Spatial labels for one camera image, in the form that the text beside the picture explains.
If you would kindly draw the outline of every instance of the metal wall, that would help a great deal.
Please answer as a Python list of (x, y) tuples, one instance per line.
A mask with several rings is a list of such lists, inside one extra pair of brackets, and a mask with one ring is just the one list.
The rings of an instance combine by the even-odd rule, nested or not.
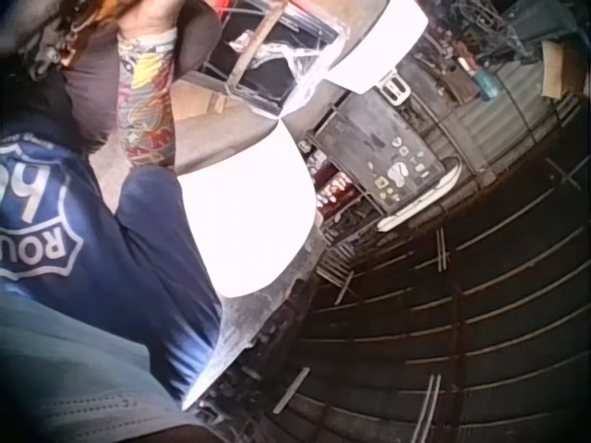
[(376, 250), (340, 305), (320, 290), (278, 389), (311, 373), (269, 435), (409, 442), (431, 374), (428, 441), (550, 441), (571, 425), (589, 395), (588, 114), (551, 145), (442, 219), (444, 251), (431, 230)]

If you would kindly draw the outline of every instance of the hand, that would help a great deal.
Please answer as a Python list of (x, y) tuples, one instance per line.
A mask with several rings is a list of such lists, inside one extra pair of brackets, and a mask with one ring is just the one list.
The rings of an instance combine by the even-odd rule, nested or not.
[(131, 6), (118, 20), (119, 30), (127, 40), (144, 35), (162, 34), (176, 26), (185, 0), (120, 0)]

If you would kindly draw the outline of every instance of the sleeve tattoo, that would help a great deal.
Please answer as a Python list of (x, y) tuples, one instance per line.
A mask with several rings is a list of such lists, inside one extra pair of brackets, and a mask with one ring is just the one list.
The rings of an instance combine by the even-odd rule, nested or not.
[(119, 143), (134, 166), (175, 167), (170, 99), (176, 29), (127, 41), (119, 36)]

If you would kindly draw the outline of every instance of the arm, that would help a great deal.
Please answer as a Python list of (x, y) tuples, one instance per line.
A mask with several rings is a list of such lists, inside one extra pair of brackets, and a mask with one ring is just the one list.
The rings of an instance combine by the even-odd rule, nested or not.
[(179, 0), (142, 0), (119, 19), (119, 142), (134, 166), (175, 167), (170, 100)]

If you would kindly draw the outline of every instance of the person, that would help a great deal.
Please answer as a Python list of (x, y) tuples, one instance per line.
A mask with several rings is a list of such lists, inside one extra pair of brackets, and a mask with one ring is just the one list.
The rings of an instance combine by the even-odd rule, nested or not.
[[(176, 402), (211, 358), (222, 309), (175, 176), (169, 91), (219, 36), (201, 2), (139, 0), (66, 72), (32, 82), (14, 60), (2, 62), (2, 303), (27, 299), (145, 346), (151, 374)], [(115, 214), (88, 161), (114, 129), (131, 166)]]

